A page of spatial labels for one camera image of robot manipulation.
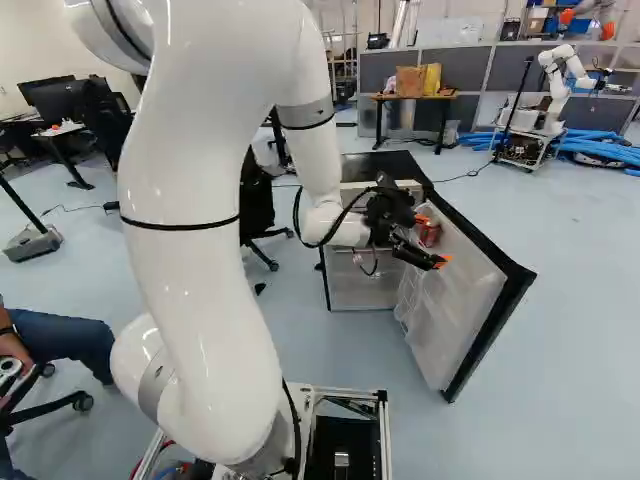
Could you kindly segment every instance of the open fridge door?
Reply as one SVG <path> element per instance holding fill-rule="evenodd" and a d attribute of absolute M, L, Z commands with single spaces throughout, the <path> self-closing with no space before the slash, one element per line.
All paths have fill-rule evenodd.
<path fill-rule="evenodd" d="M 440 229 L 425 249 L 451 259 L 438 270 L 407 265 L 394 314 L 427 384 L 453 402 L 536 274 L 509 258 L 432 185 L 425 186 L 425 197 L 417 212 Z M 412 232 L 416 237 L 419 228 Z"/>

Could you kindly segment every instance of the gray floor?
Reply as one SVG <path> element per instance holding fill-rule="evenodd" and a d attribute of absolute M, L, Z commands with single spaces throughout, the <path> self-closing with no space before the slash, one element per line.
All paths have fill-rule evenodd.
<path fill-rule="evenodd" d="M 357 138 L 355 129 L 341 129 L 340 138 L 345 152 L 372 143 Z M 486 161 L 486 154 L 463 148 L 435 157 L 429 148 L 408 147 L 432 179 Z M 94 191 L 67 188 L 68 174 L 57 165 L 12 183 L 37 212 L 114 198 L 115 182 L 103 162 L 80 170 Z M 296 240 L 272 239 L 264 245 L 280 271 L 267 272 L 248 256 L 247 272 L 268 283 L 259 303 L 288 379 L 389 390 L 395 478 L 637 478 L 639 188 L 637 178 L 620 172 L 559 161 L 534 175 L 490 166 L 477 178 L 438 186 L 512 258 L 539 274 L 453 406 L 425 386 L 391 313 L 327 313 L 321 278 L 313 271 L 315 252 Z M 280 224 L 290 224 L 294 193 L 274 189 Z M 4 243 L 26 220 L 5 195 L 0 216 Z M 56 211 L 47 220 L 66 243 L 56 254 L 22 265 L 0 257 L 5 301 L 101 318 L 119 331 L 143 306 L 118 217 L 89 209 Z M 154 427 L 71 362 L 60 362 L 54 379 L 42 381 L 29 400 L 74 388 L 95 395 L 91 414 L 65 410 L 21 426 L 10 437 L 16 463 L 40 480 L 127 478 Z"/>

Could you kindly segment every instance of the white robot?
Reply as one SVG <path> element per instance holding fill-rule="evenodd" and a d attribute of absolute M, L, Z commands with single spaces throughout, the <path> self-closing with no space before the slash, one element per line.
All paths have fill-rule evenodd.
<path fill-rule="evenodd" d="M 560 70 L 560 64 L 562 62 L 566 64 L 567 70 L 575 77 L 576 88 L 595 92 L 603 89 L 615 92 L 628 92 L 631 90 L 628 87 L 607 83 L 609 76 L 613 73 L 611 69 L 599 69 L 600 79 L 589 77 L 573 47 L 569 44 L 560 45 L 551 50 L 541 52 L 538 55 L 538 62 L 547 73 L 549 90 L 551 98 L 553 99 L 547 109 L 544 131 L 550 132 L 553 135 L 562 133 L 564 122 L 559 121 L 558 117 L 571 96 L 571 89 L 565 85 L 563 73 Z"/>
<path fill-rule="evenodd" d="M 311 198 L 302 239 L 364 246 L 371 236 L 361 215 L 343 213 L 325 50 L 311 13 L 299 0 L 66 7 L 96 55 L 133 73 L 150 66 L 118 176 L 149 313 L 116 341 L 116 382 L 197 457 L 251 479 L 283 469 L 295 475 L 299 445 L 298 464 L 286 460 L 291 432 L 300 442 L 295 408 L 238 242 L 242 160 L 274 104 Z M 302 423 L 308 403 L 299 408 Z M 390 475 L 389 466 L 383 478 Z"/>

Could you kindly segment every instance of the jeans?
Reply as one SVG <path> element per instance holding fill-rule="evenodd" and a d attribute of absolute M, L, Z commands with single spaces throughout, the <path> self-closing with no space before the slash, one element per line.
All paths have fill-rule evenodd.
<path fill-rule="evenodd" d="M 114 337 L 105 323 L 29 310 L 7 311 L 34 362 L 79 360 L 103 385 L 113 384 L 109 356 Z M 0 480 L 33 480 L 14 470 L 4 438 L 0 439 Z"/>

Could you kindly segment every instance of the person's knee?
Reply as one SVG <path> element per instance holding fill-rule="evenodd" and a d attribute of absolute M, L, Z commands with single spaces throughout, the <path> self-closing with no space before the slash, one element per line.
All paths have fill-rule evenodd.
<path fill-rule="evenodd" d="M 102 320 L 91 320 L 91 327 L 87 329 L 87 341 L 108 351 L 111 351 L 115 337 L 109 325 Z"/>

